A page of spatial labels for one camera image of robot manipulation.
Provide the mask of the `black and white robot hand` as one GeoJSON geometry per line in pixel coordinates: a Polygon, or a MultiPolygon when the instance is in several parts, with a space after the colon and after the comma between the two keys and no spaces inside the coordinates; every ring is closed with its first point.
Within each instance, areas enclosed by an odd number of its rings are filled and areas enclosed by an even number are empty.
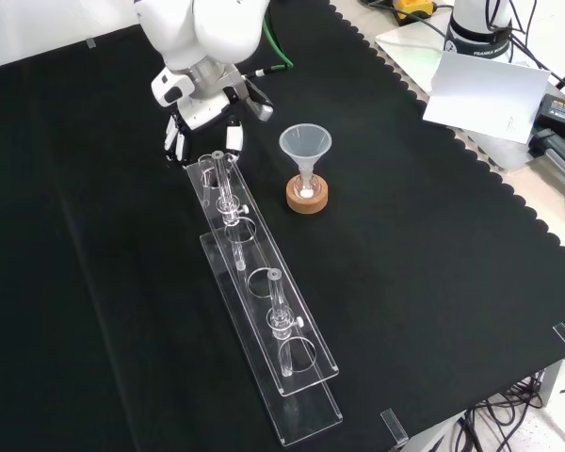
{"type": "Polygon", "coordinates": [[[238,159],[244,147],[242,122],[234,113],[239,97],[234,89],[226,88],[206,99],[188,97],[174,106],[169,115],[164,140],[164,156],[178,167],[186,168],[199,160],[192,152],[192,138],[224,122],[224,149],[238,159]]]}

